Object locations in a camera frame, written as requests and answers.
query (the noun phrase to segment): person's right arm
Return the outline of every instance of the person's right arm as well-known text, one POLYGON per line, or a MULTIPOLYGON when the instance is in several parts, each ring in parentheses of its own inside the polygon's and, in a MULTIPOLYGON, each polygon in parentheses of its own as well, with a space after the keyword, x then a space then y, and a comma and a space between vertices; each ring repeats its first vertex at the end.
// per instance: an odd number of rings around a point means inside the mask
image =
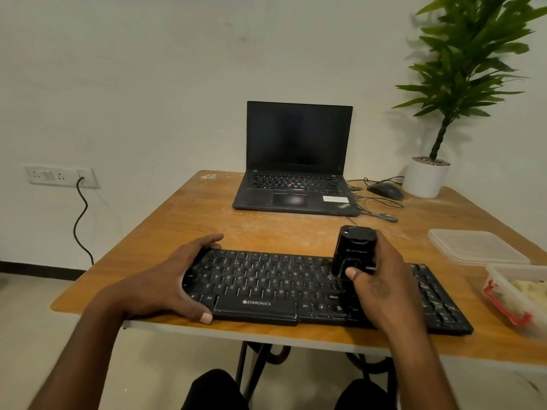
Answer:
POLYGON ((388 341, 404 410, 457 410, 439 357, 427 334, 420 292, 410 266, 376 231, 376 273, 346 269, 366 316, 388 341))

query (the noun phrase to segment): hand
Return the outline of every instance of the hand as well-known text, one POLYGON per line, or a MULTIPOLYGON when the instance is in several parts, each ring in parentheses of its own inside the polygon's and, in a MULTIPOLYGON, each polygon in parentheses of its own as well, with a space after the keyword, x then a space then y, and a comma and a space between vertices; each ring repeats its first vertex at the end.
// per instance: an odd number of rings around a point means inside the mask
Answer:
POLYGON ((422 301, 412 270, 386 237, 378 230, 376 233, 376 273, 369 275, 352 267, 346 269, 361 307, 388 338, 405 329, 425 331, 422 301))
POLYGON ((182 279, 202 248, 220 249, 223 234, 209 234, 179 247, 159 265, 107 286, 95 302, 109 302, 128 316, 172 310, 191 321, 210 324, 211 311, 182 290, 182 279))

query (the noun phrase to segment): person's leg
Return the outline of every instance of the person's leg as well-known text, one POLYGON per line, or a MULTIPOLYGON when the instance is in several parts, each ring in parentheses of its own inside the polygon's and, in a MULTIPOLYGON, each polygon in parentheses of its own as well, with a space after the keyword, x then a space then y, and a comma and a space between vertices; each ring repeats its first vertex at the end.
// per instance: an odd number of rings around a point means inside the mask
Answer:
POLYGON ((346 387, 334 410, 395 410, 395 406, 379 385, 360 378, 346 387))
POLYGON ((196 379, 190 387, 181 410, 209 408, 249 409, 237 383, 224 370, 211 370, 196 379))

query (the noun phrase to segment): black laptop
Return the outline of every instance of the black laptop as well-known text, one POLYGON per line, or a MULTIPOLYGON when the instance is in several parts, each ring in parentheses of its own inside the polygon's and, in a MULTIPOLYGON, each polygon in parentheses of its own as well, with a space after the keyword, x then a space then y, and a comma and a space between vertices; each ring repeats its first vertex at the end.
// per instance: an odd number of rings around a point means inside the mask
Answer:
POLYGON ((247 171, 232 207, 358 216, 342 177, 352 106, 247 102, 247 171))

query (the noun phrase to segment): keyboard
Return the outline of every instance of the keyboard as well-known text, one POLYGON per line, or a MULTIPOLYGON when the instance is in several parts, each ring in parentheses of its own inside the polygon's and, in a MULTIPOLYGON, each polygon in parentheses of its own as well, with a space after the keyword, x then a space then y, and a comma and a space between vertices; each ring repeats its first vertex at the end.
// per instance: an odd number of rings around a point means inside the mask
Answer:
MULTIPOLYGON (((331 265, 330 257, 210 249, 197 256, 182 287, 215 319, 374 328, 352 282, 334 277, 331 265)), ((473 327, 431 270, 414 263, 410 267, 422 295, 428 331, 471 334, 473 327)))
POLYGON ((253 173, 249 188, 266 190, 297 190, 342 195, 336 175, 291 175, 253 173))

